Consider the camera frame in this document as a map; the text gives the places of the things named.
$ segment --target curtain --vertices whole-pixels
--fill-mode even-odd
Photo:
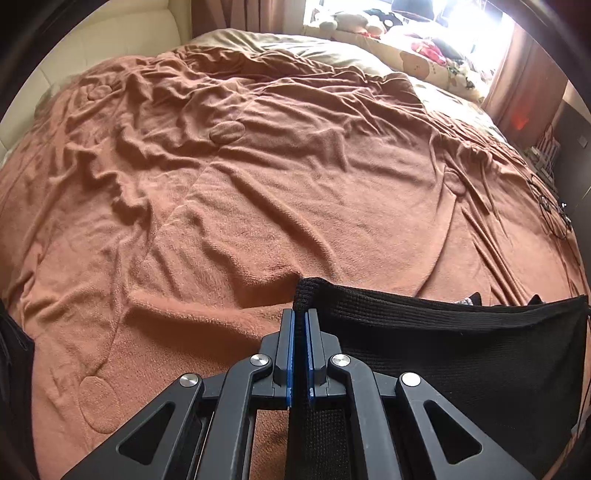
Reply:
[[[284,0],[192,0],[193,37],[217,28],[280,33]]]
[[[528,148],[552,123],[567,82],[545,50],[515,25],[509,49],[482,106],[509,142]]]

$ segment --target headboard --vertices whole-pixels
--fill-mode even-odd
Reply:
[[[191,39],[190,0],[110,0],[69,32],[25,81],[2,121],[0,160],[33,121],[42,95],[63,79],[127,54],[153,56]]]

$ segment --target silver bolt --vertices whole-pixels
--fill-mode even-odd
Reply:
[[[346,367],[351,363],[351,358],[344,353],[337,353],[330,359],[337,367]]]
[[[199,376],[196,374],[184,374],[179,382],[182,386],[191,388],[199,383]]]
[[[400,377],[402,383],[409,387],[416,387],[421,382],[421,377],[412,372],[406,372]]]
[[[256,353],[255,355],[253,355],[251,357],[251,363],[255,366],[255,367],[262,367],[264,365],[266,365],[267,363],[269,363],[269,357],[266,356],[264,353]]]

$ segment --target stuffed animal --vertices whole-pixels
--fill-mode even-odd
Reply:
[[[327,35],[331,35],[335,30],[341,30],[374,38],[379,38],[385,32],[384,24],[376,15],[350,12],[327,15],[320,20],[319,28]]]

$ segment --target bed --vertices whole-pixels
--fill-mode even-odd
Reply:
[[[396,28],[390,29],[380,39],[339,30],[327,33],[317,24],[304,25],[302,34],[358,46],[375,55],[392,70],[408,73],[477,105],[481,105],[488,94],[489,88],[480,79],[479,74],[460,72],[416,53],[412,48],[412,43],[416,39],[398,34]]]
[[[484,305],[589,292],[486,115],[361,49],[215,31],[57,90],[0,170],[43,480],[180,373],[256,352],[301,277]],[[285,419],[259,416],[251,478],[281,477]]]

